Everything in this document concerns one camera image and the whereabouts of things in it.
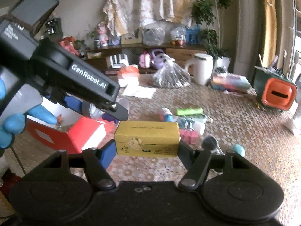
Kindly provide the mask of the blue gloved left hand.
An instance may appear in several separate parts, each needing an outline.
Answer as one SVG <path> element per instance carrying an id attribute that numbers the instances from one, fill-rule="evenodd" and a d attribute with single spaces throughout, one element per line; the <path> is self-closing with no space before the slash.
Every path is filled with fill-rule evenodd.
<path id="1" fill-rule="evenodd" d="M 38 105 L 27 112 L 27 115 L 37 118 L 47 124 L 57 124 L 57 118 L 44 106 Z M 1 125 L 1 152 L 13 142 L 13 137 L 23 132 L 26 126 L 26 116 L 21 113 L 6 118 Z"/>

